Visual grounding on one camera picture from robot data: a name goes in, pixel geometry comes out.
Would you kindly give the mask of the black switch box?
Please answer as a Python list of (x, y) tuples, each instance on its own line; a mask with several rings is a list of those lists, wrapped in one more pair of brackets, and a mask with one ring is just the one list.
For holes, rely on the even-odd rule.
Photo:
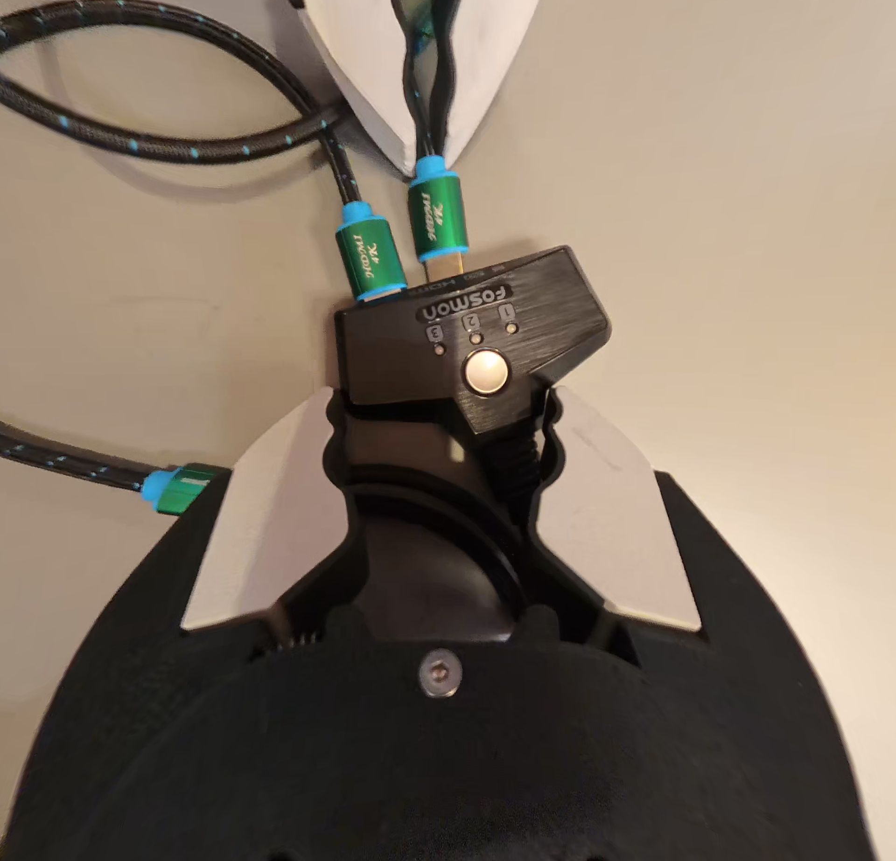
[(533, 443), (550, 389), (611, 334), (566, 245), (361, 302), (334, 325), (348, 415), (432, 423), (494, 459)]

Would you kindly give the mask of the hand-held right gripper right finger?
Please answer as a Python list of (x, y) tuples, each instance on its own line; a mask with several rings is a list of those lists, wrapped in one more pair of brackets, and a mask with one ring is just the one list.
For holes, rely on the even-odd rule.
[(699, 634), (698, 605), (645, 454), (564, 385), (548, 393), (543, 434), (529, 533), (542, 603), (557, 613), (562, 637), (588, 641), (619, 624)]

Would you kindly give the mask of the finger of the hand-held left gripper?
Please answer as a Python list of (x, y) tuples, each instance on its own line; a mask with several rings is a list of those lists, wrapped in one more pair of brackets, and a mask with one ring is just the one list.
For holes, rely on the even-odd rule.
[(406, 39), (392, 0), (289, 0), (362, 128), (404, 176), (415, 172)]
[(540, 0), (435, 0), (435, 152), (454, 163), (487, 114)]

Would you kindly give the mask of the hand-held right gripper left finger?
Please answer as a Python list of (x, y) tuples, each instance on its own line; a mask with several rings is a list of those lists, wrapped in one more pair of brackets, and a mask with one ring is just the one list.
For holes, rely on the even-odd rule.
[(326, 386), (238, 459), (181, 626), (281, 618), (323, 635), (364, 587), (364, 531), (348, 484), (342, 395)]

